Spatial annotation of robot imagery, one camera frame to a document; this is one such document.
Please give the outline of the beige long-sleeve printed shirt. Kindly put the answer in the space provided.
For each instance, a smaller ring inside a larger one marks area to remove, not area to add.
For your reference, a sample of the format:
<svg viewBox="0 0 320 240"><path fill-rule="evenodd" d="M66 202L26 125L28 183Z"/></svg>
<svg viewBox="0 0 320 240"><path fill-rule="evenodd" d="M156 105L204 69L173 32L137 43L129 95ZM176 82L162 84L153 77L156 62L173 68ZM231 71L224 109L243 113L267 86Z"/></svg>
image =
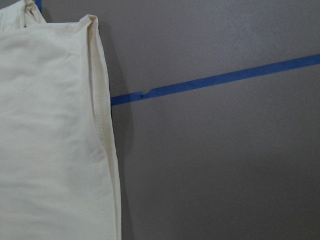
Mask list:
<svg viewBox="0 0 320 240"><path fill-rule="evenodd" d="M0 11L0 237L119 240L121 187L98 18Z"/></svg>

